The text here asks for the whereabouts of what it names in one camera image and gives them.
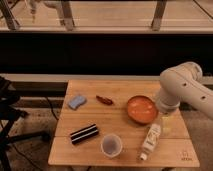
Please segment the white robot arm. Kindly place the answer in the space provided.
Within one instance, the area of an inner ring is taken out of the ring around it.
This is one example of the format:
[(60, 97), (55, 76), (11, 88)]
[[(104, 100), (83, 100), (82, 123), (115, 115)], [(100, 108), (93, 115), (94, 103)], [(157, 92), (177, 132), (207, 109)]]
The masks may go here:
[(164, 70), (155, 96), (158, 111), (171, 114), (181, 102), (185, 102), (213, 120), (213, 90), (199, 82), (202, 76), (202, 68), (195, 62), (185, 62)]

